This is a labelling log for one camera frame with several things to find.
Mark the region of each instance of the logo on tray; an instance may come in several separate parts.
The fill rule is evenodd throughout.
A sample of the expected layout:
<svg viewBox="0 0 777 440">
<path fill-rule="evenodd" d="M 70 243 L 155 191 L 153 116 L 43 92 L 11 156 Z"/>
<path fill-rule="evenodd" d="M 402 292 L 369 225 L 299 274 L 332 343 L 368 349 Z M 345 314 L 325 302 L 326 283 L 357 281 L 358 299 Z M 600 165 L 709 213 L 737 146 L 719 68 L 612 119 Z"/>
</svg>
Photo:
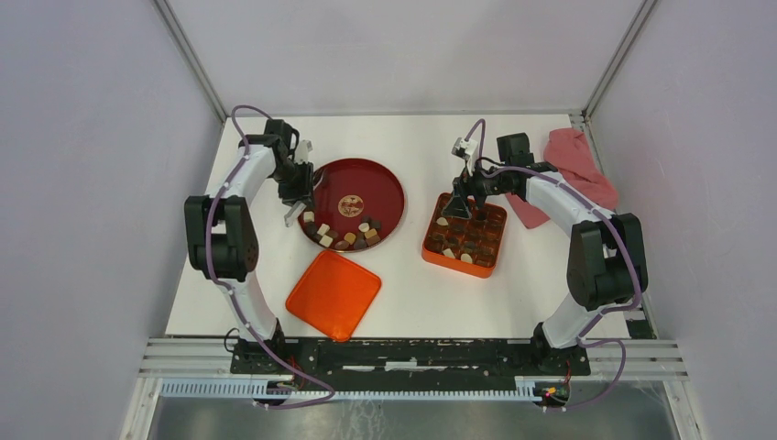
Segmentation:
<svg viewBox="0 0 777 440">
<path fill-rule="evenodd" d="M 347 195 L 340 199 L 337 210 L 345 217 L 356 217 L 364 211 L 364 201 L 358 195 Z"/>
</svg>

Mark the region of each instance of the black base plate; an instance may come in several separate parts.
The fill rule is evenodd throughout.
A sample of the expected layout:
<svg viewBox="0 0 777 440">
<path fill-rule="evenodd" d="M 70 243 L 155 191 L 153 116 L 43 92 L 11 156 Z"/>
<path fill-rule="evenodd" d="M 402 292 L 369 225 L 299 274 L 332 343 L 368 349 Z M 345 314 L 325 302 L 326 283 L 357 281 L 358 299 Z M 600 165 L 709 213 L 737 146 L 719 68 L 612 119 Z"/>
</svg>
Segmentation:
<svg viewBox="0 0 777 440">
<path fill-rule="evenodd" d="M 285 338 L 274 349 L 338 391 L 514 391 L 516 376 L 563 377 L 567 360 L 573 376 L 591 374 L 583 348 L 558 350 L 540 361 L 528 339 L 351 339 L 339 343 L 303 337 Z M 414 362 L 417 367 L 400 369 L 396 362 Z M 417 370 L 424 366 L 430 369 Z M 286 370 L 259 344 L 240 339 L 231 372 Z M 321 388 L 308 383 L 305 390 Z"/>
</svg>

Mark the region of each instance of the orange plastic tray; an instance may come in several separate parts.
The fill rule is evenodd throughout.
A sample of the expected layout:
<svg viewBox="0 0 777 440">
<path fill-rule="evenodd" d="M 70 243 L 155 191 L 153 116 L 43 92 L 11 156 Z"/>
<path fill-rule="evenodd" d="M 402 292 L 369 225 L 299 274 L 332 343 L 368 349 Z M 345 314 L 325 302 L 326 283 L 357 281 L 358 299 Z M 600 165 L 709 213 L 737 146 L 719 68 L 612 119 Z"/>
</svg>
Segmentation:
<svg viewBox="0 0 777 440">
<path fill-rule="evenodd" d="M 337 342 L 351 338 L 380 290 L 378 275 L 325 250 L 297 282 L 286 310 Z"/>
<path fill-rule="evenodd" d="M 437 219 L 442 216 L 442 210 L 450 199 L 451 194 L 448 192 L 437 198 L 432 221 L 423 238 L 421 256 L 426 261 L 444 268 L 488 278 L 497 266 L 508 213 L 501 206 L 488 203 L 478 210 L 475 208 L 475 202 L 469 200 L 471 220 L 445 217 L 449 225 L 437 225 Z M 443 255 L 446 248 L 454 252 L 455 258 Z M 459 259 L 462 253 L 469 254 L 472 262 L 467 263 Z"/>
</svg>

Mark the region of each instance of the chocolate box compartment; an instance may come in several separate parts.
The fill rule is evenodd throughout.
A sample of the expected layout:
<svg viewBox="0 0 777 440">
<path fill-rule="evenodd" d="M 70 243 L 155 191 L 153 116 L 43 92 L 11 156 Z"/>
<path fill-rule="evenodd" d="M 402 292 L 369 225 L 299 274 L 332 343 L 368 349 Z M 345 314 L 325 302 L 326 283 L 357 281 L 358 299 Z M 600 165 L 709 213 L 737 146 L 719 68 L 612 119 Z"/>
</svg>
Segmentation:
<svg viewBox="0 0 777 440">
<path fill-rule="evenodd" d="M 450 199 L 450 193 L 440 194 L 437 198 L 429 227 L 423 237 L 421 256 L 432 264 L 488 278 L 497 265 L 507 212 L 500 206 L 488 203 L 478 210 L 475 208 L 475 202 L 470 200 L 472 219 L 445 217 L 448 225 L 438 225 L 437 219 L 442 216 L 442 210 Z M 447 248 L 454 252 L 456 259 L 443 255 Z M 472 257 L 472 263 L 459 259 L 463 253 Z"/>
</svg>

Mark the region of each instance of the white chocolate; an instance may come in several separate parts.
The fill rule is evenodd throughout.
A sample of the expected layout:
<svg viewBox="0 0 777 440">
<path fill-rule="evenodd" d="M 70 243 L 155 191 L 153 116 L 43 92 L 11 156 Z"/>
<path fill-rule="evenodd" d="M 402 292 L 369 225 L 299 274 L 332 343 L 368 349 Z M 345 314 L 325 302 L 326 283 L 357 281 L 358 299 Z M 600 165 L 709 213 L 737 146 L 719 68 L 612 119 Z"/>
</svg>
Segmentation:
<svg viewBox="0 0 777 440">
<path fill-rule="evenodd" d="M 332 245 L 333 241 L 334 240 L 332 240 L 330 236 L 322 236 L 321 241 L 319 241 L 319 243 L 321 243 L 321 246 L 328 248 Z"/>
</svg>

